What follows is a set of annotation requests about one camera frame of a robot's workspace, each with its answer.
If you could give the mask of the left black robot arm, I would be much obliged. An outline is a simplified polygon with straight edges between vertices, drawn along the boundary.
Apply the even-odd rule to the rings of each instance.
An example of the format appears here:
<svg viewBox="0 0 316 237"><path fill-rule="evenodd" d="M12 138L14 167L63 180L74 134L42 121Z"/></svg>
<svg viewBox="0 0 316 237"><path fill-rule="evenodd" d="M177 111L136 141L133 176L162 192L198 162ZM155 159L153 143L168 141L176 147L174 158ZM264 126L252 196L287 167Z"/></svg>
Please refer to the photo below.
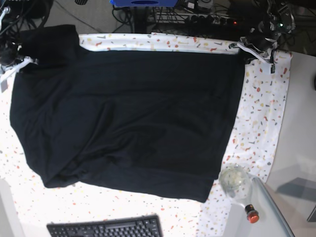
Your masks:
<svg viewBox="0 0 316 237"><path fill-rule="evenodd" d="M281 35L289 34L295 29L291 9L282 0L255 0L259 20L246 37L246 44L259 52L276 48Z"/></svg>

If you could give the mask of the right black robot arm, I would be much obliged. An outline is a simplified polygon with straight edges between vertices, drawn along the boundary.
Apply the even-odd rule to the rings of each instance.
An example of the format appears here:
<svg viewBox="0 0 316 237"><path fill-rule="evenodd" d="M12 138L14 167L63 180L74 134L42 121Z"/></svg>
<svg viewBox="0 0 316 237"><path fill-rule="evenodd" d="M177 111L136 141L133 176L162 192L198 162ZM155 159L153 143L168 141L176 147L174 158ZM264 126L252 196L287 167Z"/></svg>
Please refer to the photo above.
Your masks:
<svg viewBox="0 0 316 237"><path fill-rule="evenodd" d="M0 2L0 64L19 60L18 48L46 24L52 0L2 0Z"/></svg>

